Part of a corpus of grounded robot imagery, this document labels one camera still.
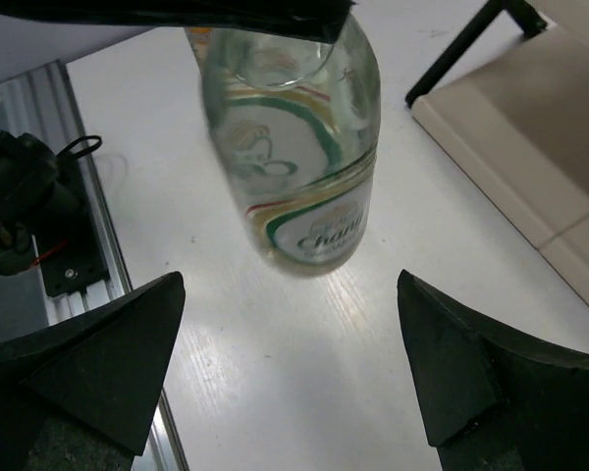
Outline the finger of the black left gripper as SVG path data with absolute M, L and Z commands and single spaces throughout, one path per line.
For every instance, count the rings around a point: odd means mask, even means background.
M 353 5 L 345 0 L 0 0 L 0 15 L 55 24 L 234 28 L 335 42 Z

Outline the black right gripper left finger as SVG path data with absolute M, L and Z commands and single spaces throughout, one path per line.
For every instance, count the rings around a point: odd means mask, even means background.
M 186 291 L 171 272 L 0 343 L 0 470 L 129 470 L 144 453 Z

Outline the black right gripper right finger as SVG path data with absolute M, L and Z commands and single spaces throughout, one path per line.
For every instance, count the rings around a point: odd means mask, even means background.
M 538 339 L 401 271 L 402 339 L 445 470 L 589 470 L 589 354 Z

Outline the clear glass bottle green cap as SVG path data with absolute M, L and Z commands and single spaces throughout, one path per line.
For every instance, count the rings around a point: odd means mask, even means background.
M 304 277 L 343 265 L 366 229 L 381 127 L 379 66 L 358 21 L 333 44 L 217 29 L 201 92 L 261 256 Z

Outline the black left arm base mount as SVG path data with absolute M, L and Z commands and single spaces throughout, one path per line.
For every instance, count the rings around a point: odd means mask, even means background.
M 0 131 L 0 224 L 34 238 L 30 266 L 41 270 L 49 297 L 109 275 L 80 170 L 80 158 L 101 145 L 100 136 L 85 135 L 54 153 L 30 133 Z

